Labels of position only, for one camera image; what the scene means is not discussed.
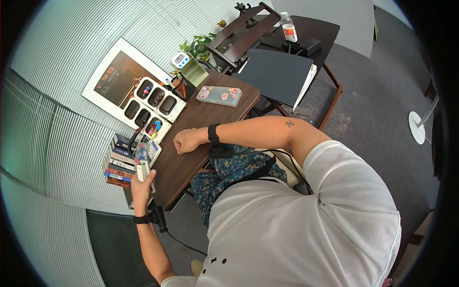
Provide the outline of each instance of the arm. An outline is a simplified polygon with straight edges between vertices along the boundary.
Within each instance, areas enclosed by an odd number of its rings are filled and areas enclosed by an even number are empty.
[[[141,182],[135,174],[131,180],[132,198],[134,201],[135,216],[140,217],[147,215],[147,203],[150,194],[150,184],[155,178],[156,171],[153,169],[147,177],[147,180]],[[153,228],[153,224],[137,224],[139,233],[140,248],[145,265],[151,275],[159,284],[168,277],[177,276],[169,261],[161,242]]]
[[[309,152],[319,143],[330,138],[309,123],[298,118],[265,116],[251,118],[216,128],[222,143],[259,148],[288,148],[296,161],[303,166]],[[209,142],[207,127],[186,129],[174,138],[179,154],[192,152],[199,145]]]

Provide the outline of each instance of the floral skirt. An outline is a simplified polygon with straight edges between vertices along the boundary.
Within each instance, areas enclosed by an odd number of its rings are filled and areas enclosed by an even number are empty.
[[[252,148],[228,145],[234,153],[253,152]],[[200,172],[191,180],[191,190],[201,211],[204,225],[209,226],[210,209],[222,192],[234,181],[262,168],[271,157],[264,153],[235,155],[231,158],[209,159],[215,171]],[[287,183],[287,175],[277,164],[265,176],[272,176]]]

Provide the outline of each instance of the digital timer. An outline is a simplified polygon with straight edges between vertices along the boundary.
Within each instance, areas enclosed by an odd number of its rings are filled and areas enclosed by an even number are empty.
[[[183,68],[184,65],[186,65],[188,63],[188,61],[190,60],[188,58],[189,56],[187,54],[185,54],[184,52],[178,52],[177,54],[175,54],[175,56],[172,58],[172,64],[181,69]]]

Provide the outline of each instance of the potted plant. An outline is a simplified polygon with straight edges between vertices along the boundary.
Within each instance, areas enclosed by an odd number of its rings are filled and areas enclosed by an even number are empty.
[[[215,59],[212,54],[206,50],[204,45],[211,43],[216,36],[217,35],[213,33],[209,33],[207,35],[195,35],[193,36],[194,39],[191,44],[185,40],[183,44],[179,45],[179,48],[181,51],[190,53],[195,59],[205,60],[215,67],[217,65]]]

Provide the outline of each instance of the black wristband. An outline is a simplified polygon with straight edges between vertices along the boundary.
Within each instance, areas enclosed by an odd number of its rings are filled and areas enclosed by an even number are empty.
[[[140,216],[140,217],[133,216],[132,219],[135,224],[148,224],[150,222],[153,222],[153,217],[151,214]]]
[[[212,148],[218,148],[222,146],[220,139],[218,138],[217,132],[215,131],[218,125],[219,124],[211,124],[207,129],[207,136],[212,144]]]

